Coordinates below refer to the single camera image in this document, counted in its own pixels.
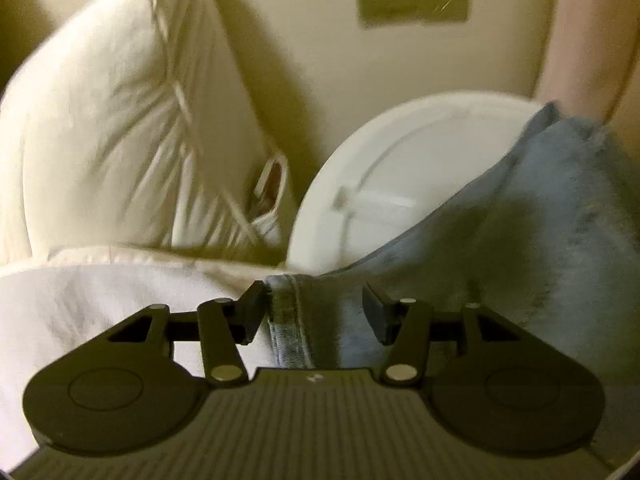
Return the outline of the blue denim jeans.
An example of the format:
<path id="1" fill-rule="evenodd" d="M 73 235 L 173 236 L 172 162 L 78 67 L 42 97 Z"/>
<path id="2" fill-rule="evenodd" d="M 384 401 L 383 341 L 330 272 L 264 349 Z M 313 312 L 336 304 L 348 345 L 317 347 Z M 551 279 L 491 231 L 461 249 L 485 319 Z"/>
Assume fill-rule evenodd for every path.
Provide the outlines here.
<path id="1" fill-rule="evenodd" d="M 268 278 L 280 367 L 378 366 L 363 285 L 448 311 L 484 304 L 585 365 L 605 388 L 593 452 L 639 448 L 639 165 L 600 125 L 548 104 L 514 148 L 426 219 L 320 276 Z"/>

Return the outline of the pink headboard panel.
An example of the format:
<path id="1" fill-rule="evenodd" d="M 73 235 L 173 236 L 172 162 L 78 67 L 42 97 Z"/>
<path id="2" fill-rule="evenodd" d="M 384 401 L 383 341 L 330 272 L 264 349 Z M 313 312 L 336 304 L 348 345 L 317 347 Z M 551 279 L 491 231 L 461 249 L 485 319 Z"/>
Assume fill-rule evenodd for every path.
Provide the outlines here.
<path id="1" fill-rule="evenodd" d="M 555 0 L 536 100 L 605 122 L 622 97 L 638 47 L 639 0 Z"/>

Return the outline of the white round plastic lid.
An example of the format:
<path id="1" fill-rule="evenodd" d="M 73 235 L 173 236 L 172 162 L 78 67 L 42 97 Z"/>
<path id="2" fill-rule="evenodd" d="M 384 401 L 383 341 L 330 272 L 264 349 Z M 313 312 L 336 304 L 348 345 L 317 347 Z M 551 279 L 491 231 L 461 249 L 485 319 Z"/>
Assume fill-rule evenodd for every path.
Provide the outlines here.
<path id="1" fill-rule="evenodd" d="M 320 274 L 374 252 L 494 166 L 540 108 L 510 94 L 456 91 L 371 119 L 314 177 L 286 265 Z"/>

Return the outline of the cream pillow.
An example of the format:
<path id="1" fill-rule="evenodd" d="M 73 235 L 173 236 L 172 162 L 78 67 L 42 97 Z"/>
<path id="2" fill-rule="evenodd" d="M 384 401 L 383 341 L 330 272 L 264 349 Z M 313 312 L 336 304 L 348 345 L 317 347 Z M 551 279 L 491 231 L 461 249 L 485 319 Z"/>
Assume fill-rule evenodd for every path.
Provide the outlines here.
<path id="1" fill-rule="evenodd" d="M 296 205 L 216 0 L 92 0 L 1 101 L 1 260 L 115 245 L 281 259 Z"/>

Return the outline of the white textured duvet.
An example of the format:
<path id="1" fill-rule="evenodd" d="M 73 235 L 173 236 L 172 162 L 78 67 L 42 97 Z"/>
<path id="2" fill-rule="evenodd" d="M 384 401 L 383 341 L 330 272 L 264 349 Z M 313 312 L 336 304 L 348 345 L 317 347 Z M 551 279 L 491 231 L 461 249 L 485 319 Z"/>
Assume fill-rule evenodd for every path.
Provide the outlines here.
<path id="1" fill-rule="evenodd" d="M 1 468 L 37 447 L 24 389 L 43 367 L 150 304 L 193 311 L 236 299 L 280 266 L 208 260 L 130 247 L 64 249 L 1 269 Z"/>

